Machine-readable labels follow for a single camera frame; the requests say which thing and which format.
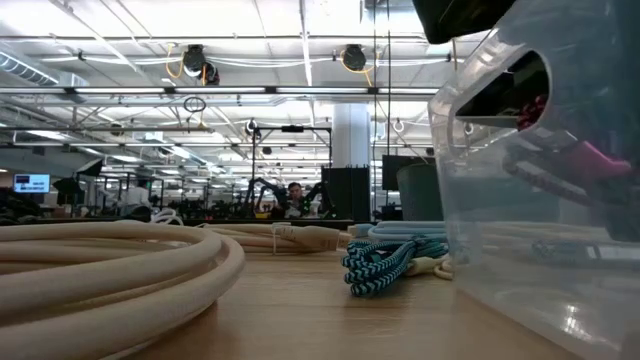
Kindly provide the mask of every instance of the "wooden table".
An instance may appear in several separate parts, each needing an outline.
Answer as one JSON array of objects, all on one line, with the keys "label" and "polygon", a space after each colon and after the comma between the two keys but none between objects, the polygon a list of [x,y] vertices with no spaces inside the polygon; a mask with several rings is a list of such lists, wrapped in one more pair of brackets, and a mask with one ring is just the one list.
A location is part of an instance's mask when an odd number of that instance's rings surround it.
[{"label": "wooden table", "polygon": [[354,298],[339,258],[250,254],[217,305],[130,359],[577,358],[430,276]]}]

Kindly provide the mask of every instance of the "desk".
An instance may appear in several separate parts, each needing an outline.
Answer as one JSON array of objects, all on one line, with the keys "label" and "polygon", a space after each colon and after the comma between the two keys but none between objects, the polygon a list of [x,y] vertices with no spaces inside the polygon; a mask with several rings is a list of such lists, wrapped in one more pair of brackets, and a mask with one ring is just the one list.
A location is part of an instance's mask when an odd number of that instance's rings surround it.
[{"label": "desk", "polygon": [[216,305],[129,359],[577,359],[444,280],[353,298],[339,257],[249,254]]}]

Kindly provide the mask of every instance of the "blue braided cable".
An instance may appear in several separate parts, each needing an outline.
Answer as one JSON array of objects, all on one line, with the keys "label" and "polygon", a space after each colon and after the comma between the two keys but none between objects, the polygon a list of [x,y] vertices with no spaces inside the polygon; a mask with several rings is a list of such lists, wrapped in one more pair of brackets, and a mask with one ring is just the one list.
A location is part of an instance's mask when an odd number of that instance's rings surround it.
[{"label": "blue braided cable", "polygon": [[342,266],[349,269],[344,281],[354,296],[375,295],[391,285],[408,269],[414,257],[438,258],[448,249],[441,237],[414,235],[408,241],[370,243],[354,241],[347,245]]}]

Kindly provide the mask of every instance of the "white pillar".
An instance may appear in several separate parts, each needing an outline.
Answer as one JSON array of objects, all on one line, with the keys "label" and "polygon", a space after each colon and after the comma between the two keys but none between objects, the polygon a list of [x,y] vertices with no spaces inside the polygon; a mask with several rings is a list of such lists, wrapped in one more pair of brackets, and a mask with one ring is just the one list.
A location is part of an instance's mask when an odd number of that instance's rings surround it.
[{"label": "white pillar", "polygon": [[333,106],[333,167],[369,165],[370,121],[367,104]]}]

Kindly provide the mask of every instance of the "clear plastic bin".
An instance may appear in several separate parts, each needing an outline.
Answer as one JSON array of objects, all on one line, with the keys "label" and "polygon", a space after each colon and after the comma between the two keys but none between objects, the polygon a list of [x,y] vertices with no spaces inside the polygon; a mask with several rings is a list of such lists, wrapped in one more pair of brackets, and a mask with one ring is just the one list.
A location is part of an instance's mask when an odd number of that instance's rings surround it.
[{"label": "clear plastic bin", "polygon": [[[639,14],[519,0],[430,102],[457,286],[587,359],[640,359]],[[546,106],[514,128],[480,94],[511,76],[498,105],[535,96],[532,52]]]}]

